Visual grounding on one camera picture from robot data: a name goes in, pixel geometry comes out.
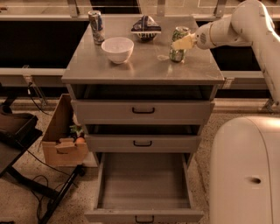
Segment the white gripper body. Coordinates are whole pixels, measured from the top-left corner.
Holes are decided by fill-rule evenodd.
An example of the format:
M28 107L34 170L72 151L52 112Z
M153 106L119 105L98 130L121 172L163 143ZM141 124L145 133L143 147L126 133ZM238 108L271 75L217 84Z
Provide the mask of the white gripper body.
M203 24L195 32L196 45L200 49L212 49L217 46L217 29L213 22Z

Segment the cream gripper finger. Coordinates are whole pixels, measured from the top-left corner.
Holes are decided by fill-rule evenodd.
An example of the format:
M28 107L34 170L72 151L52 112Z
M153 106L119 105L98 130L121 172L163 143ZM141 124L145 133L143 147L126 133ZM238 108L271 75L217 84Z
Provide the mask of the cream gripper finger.
M196 43L195 34L188 34L183 38L174 41L171 46L174 50L189 50L194 47Z

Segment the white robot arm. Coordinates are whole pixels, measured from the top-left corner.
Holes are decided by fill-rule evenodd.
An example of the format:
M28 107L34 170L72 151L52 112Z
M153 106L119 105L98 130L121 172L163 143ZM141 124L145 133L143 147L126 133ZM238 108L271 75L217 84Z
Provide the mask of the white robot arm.
M195 33L174 41L175 50L250 46L273 102L280 104L280 37L272 18L259 0L245 0L228 17L204 24Z

